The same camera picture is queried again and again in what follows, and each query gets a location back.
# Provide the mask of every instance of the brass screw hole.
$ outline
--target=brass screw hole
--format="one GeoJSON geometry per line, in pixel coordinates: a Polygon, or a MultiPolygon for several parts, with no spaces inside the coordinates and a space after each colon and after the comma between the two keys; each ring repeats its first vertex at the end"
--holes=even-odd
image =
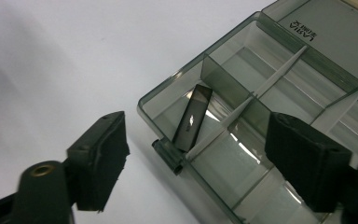
{"type": "Polygon", "coordinates": [[[54,170],[54,166],[52,165],[40,165],[33,169],[31,172],[32,176],[42,176],[42,175],[48,175],[54,170]]]}

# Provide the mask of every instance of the white surface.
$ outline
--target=white surface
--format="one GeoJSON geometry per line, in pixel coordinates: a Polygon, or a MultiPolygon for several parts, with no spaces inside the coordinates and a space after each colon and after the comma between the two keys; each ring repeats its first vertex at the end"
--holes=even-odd
{"type": "Polygon", "coordinates": [[[101,214],[76,223],[225,223],[150,144],[138,100],[272,0],[0,1],[0,198],[27,167],[63,161],[99,117],[126,112],[131,149],[101,214]]]}

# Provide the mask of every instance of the small black object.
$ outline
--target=small black object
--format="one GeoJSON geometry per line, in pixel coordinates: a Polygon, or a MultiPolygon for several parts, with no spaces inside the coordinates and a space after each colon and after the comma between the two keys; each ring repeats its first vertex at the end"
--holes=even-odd
{"type": "Polygon", "coordinates": [[[351,152],[301,119],[271,113],[266,155],[314,212],[333,212],[351,152]]]}
{"type": "Polygon", "coordinates": [[[185,113],[173,136],[172,142],[176,148],[188,152],[196,144],[212,92],[212,89],[199,84],[194,88],[185,113]]]}
{"type": "Polygon", "coordinates": [[[103,211],[113,186],[130,154],[124,112],[98,119],[68,148],[69,172],[78,181],[69,187],[77,192],[78,210],[103,211]]]}

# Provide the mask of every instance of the clear plastic compartment box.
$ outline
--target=clear plastic compartment box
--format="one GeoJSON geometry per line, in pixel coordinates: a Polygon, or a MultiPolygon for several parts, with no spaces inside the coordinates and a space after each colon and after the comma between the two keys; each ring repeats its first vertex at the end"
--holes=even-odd
{"type": "Polygon", "coordinates": [[[353,152],[358,166],[358,10],[281,0],[256,12],[138,104],[175,172],[188,169],[233,223],[339,223],[315,214],[265,155],[271,111],[298,117],[353,152]],[[213,90],[197,144],[172,144],[196,84],[213,90]]]}

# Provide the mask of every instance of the black rectangular part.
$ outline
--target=black rectangular part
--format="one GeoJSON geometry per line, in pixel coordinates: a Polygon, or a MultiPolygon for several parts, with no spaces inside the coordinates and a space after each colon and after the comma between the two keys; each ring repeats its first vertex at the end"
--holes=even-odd
{"type": "Polygon", "coordinates": [[[351,152],[301,119],[271,113],[266,155],[314,212],[333,212],[351,152]]]}
{"type": "Polygon", "coordinates": [[[124,112],[98,119],[67,149],[69,172],[77,184],[77,209],[103,211],[130,154],[124,112]]]}
{"type": "Polygon", "coordinates": [[[173,144],[176,148],[188,152],[196,145],[202,121],[208,109],[212,96],[212,89],[199,84],[193,90],[176,133],[173,136],[173,144]]]}

